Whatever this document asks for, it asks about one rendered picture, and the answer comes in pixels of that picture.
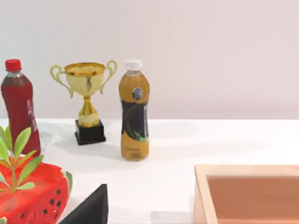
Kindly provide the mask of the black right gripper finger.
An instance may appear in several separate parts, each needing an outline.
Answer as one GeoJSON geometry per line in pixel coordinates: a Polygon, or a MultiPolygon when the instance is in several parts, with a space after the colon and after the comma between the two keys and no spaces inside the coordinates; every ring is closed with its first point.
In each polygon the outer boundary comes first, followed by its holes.
{"type": "Polygon", "coordinates": [[[58,224],[107,224],[108,213],[107,184],[101,184],[58,224]]]}

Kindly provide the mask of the gold trophy on black base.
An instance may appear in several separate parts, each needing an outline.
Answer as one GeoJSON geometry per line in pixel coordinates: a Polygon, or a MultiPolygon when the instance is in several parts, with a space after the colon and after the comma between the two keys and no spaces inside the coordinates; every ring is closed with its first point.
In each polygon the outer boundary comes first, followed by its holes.
{"type": "Polygon", "coordinates": [[[64,68],[53,65],[50,68],[52,78],[64,86],[70,97],[74,93],[83,97],[83,105],[75,120],[75,137],[78,145],[87,145],[106,141],[104,125],[94,108],[91,97],[103,93],[104,85],[116,73],[117,62],[109,60],[106,65],[96,62],[72,63],[64,68]]]}

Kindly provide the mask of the red watermelon plant pot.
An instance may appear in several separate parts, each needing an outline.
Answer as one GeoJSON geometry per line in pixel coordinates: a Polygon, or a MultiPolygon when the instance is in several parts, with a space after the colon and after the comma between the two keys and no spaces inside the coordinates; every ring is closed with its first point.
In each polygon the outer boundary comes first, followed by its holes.
{"type": "Polygon", "coordinates": [[[57,224],[71,194],[71,173],[35,151],[23,155],[30,134],[25,128],[13,144],[0,126],[0,224],[57,224]]]}

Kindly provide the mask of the shallow salmon-coloured box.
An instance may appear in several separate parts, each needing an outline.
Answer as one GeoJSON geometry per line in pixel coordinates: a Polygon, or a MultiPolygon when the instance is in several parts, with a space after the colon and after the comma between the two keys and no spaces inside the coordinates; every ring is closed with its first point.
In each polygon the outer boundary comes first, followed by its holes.
{"type": "Polygon", "coordinates": [[[194,224],[299,224],[299,165],[194,167],[194,224]]]}

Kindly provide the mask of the orange bottle with white cap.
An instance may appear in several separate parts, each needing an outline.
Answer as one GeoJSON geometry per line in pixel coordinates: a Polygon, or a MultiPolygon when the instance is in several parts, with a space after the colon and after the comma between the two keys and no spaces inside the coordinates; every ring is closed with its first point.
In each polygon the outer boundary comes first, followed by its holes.
{"type": "Polygon", "coordinates": [[[142,73],[142,60],[128,59],[126,69],[119,83],[122,106],[121,155],[128,161],[141,161],[149,154],[147,105],[150,84],[142,73]]]}

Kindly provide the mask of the red bottle with red cap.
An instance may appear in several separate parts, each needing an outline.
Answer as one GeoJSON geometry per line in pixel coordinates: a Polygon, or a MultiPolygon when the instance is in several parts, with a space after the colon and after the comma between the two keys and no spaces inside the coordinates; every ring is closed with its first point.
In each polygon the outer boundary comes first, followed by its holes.
{"type": "Polygon", "coordinates": [[[5,61],[7,75],[1,84],[1,94],[7,109],[12,142],[18,135],[30,127],[31,135],[22,153],[28,154],[35,150],[33,157],[41,153],[40,136],[33,108],[33,85],[21,70],[19,59],[5,61]]]}

